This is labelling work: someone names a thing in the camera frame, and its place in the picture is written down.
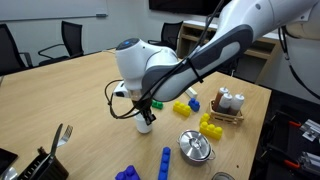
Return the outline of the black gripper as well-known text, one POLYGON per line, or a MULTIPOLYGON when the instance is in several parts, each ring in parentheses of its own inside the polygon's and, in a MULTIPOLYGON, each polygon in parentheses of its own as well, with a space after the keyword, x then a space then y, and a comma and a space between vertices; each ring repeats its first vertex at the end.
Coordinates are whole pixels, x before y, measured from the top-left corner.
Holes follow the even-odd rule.
POLYGON ((146 125, 156 120, 156 116, 151 112, 152 100, 147 98, 143 100, 134 101, 133 105, 136 109, 142 112, 146 125))

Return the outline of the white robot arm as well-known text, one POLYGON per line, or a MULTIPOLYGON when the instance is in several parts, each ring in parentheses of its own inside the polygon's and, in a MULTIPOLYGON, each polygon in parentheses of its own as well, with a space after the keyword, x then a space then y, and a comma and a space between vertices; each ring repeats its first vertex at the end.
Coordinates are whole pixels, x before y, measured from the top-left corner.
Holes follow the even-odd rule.
POLYGON ((213 38, 183 60, 168 47, 139 38, 125 40, 115 52, 124 95, 151 124, 154 100, 176 99, 222 64, 243 55, 254 41, 282 26, 298 38, 316 40, 318 17, 319 0, 231 0, 222 9, 213 38))

